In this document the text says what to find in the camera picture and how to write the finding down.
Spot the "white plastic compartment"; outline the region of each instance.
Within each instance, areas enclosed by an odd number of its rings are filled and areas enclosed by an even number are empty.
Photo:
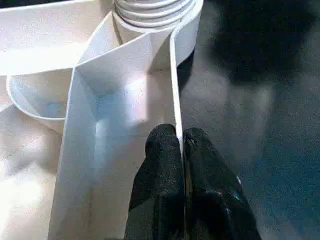
[[[176,67],[195,47],[202,3],[172,34],[145,33],[74,69],[49,240],[124,237],[148,134],[169,123],[182,141]]]
[[[72,68],[8,76],[6,89],[15,106],[62,134]]]
[[[112,0],[0,9],[0,75],[73,67]]]
[[[12,104],[6,89],[6,76],[0,76],[0,111]]]

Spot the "white tray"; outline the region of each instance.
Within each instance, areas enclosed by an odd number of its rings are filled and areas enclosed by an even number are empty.
[[[37,34],[29,32],[31,26],[17,24],[0,40],[4,56],[13,59],[0,73],[9,75],[9,96],[25,113],[5,94],[2,77],[0,121],[6,124],[0,190],[14,190],[1,199],[7,214],[0,220],[0,239],[123,238],[149,132],[170,123],[182,140],[176,68],[195,47],[203,0],[181,22],[162,29],[128,25],[110,3],[81,0],[0,11],[0,19],[7,21],[23,21],[19,11],[27,16],[24,23],[45,19],[41,26],[33,25]],[[10,43],[13,36],[22,40]],[[65,46],[73,44],[81,47],[67,56]],[[50,55],[52,45],[61,51]],[[38,58],[39,47],[50,60]],[[25,65],[15,51],[30,51],[34,58]],[[57,79],[65,81],[61,85]],[[56,107],[52,112],[44,107],[57,99],[66,103],[65,118]],[[62,142],[58,133],[63,133]]]

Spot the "white plastic divider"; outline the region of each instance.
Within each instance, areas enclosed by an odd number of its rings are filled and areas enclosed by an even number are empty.
[[[174,35],[168,29],[145,33],[74,69],[49,240],[123,238],[148,134],[169,123],[182,141],[176,67],[195,46],[199,2]]]
[[[72,68],[112,0],[0,9],[0,75]]]

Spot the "white surface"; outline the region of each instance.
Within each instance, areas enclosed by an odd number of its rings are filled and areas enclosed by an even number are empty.
[[[73,67],[111,0],[0,9],[0,75]]]
[[[46,239],[61,135],[13,105],[0,111],[0,239]]]
[[[91,168],[95,154],[97,98],[73,74],[52,205],[49,240],[89,240]]]
[[[62,134],[72,69],[7,77],[7,92],[16,107]]]

